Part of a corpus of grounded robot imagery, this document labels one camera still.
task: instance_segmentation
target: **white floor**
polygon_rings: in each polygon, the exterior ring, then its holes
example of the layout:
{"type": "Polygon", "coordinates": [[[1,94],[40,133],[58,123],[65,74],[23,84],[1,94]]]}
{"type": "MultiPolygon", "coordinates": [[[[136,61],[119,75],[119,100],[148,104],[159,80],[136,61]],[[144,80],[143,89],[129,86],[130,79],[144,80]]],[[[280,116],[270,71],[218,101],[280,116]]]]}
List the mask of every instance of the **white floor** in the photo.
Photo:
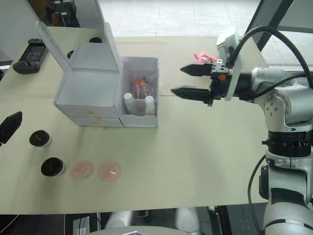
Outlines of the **white floor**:
{"type": "MultiPolygon", "coordinates": [[[[100,0],[114,36],[219,36],[244,34],[259,0],[100,0]]],[[[313,66],[313,34],[283,32],[313,66]]],[[[289,49],[271,37],[262,51],[271,66],[298,67],[289,49]]]]}

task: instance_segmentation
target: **black jar lid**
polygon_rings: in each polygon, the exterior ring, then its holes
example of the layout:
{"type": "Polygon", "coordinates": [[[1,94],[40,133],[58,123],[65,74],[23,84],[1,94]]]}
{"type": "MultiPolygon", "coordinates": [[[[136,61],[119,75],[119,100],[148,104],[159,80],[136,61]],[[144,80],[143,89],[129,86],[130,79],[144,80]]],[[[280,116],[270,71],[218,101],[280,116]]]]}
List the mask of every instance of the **black jar lid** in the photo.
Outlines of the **black jar lid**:
{"type": "Polygon", "coordinates": [[[29,142],[33,146],[41,147],[49,141],[49,138],[50,136],[46,131],[39,130],[31,134],[29,137],[29,142]]]}
{"type": "Polygon", "coordinates": [[[41,166],[41,173],[45,176],[55,176],[63,169],[63,161],[58,158],[49,158],[41,166]]]}

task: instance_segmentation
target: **floor tile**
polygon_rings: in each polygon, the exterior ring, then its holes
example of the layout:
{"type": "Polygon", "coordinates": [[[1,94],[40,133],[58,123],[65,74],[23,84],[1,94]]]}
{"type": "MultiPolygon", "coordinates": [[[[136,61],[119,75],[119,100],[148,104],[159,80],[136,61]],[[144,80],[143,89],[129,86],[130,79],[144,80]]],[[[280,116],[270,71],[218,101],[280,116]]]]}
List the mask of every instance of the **floor tile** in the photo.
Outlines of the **floor tile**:
{"type": "Polygon", "coordinates": [[[159,13],[159,0],[129,0],[125,11],[159,13]]]}
{"type": "Polygon", "coordinates": [[[295,55],[284,43],[282,42],[275,42],[275,43],[277,45],[279,52],[281,53],[283,57],[284,64],[299,64],[295,55]]]}
{"type": "Polygon", "coordinates": [[[155,35],[156,33],[118,30],[115,37],[154,37],[155,35]]]}
{"type": "Polygon", "coordinates": [[[117,30],[122,21],[123,11],[102,11],[105,22],[109,22],[112,31],[117,30]]]}
{"type": "MultiPolygon", "coordinates": [[[[301,32],[289,32],[289,31],[280,31],[284,34],[291,42],[296,44],[307,44],[313,45],[313,34],[311,33],[301,33],[301,32]]],[[[281,42],[280,39],[273,36],[275,42],[281,42]]]]}
{"type": "Polygon", "coordinates": [[[161,0],[160,13],[194,14],[191,0],[161,0]]]}
{"type": "Polygon", "coordinates": [[[202,223],[200,223],[200,227],[201,227],[201,231],[205,235],[213,235],[212,228],[211,228],[211,223],[202,222],[202,223]]]}
{"type": "Polygon", "coordinates": [[[228,17],[196,16],[196,32],[201,36],[220,36],[232,29],[228,17]]]}
{"type": "Polygon", "coordinates": [[[158,13],[124,12],[119,30],[156,32],[158,13]]]}
{"type": "Polygon", "coordinates": [[[257,1],[226,1],[226,9],[229,17],[243,18],[251,20],[256,8],[258,7],[257,1]]]}
{"type": "Polygon", "coordinates": [[[230,21],[239,35],[244,35],[250,24],[250,20],[248,19],[230,18],[230,21]]]}
{"type": "Polygon", "coordinates": [[[193,37],[195,35],[180,34],[180,33],[156,33],[157,37],[193,37]]]}
{"type": "Polygon", "coordinates": [[[200,222],[210,222],[210,215],[207,207],[197,207],[200,222]]]}
{"type": "Polygon", "coordinates": [[[194,0],[195,15],[228,17],[226,6],[221,1],[194,0]]]}
{"type": "Polygon", "coordinates": [[[99,0],[101,10],[124,11],[128,0],[99,0]]]}
{"type": "Polygon", "coordinates": [[[277,45],[273,41],[268,41],[265,47],[262,49],[261,54],[268,64],[283,64],[285,60],[277,48],[277,45]]]}
{"type": "Polygon", "coordinates": [[[157,33],[196,35],[194,15],[160,13],[157,33]]]}

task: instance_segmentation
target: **pink round sponge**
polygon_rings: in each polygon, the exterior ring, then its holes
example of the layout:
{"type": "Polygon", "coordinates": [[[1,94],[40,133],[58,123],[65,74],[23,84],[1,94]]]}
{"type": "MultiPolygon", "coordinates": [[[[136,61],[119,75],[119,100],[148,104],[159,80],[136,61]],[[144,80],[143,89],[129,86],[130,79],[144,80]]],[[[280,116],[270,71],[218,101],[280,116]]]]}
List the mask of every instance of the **pink round sponge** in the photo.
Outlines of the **pink round sponge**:
{"type": "Polygon", "coordinates": [[[116,163],[105,163],[99,169],[100,180],[111,182],[118,178],[119,167],[116,163]]]}
{"type": "Polygon", "coordinates": [[[80,161],[77,162],[72,169],[70,174],[74,180],[83,180],[91,175],[93,167],[89,161],[80,161]]]}

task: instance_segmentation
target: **drawer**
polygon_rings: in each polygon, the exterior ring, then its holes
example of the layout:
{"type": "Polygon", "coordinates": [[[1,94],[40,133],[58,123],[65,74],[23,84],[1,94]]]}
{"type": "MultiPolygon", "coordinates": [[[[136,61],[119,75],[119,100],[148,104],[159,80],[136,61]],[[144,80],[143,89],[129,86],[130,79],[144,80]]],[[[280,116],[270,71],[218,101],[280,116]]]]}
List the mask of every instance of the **drawer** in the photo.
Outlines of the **drawer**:
{"type": "Polygon", "coordinates": [[[115,107],[86,107],[59,105],[68,117],[80,118],[119,118],[115,107]]]}
{"type": "Polygon", "coordinates": [[[89,118],[89,117],[69,117],[79,126],[108,126],[122,127],[122,123],[118,118],[89,118]]]}

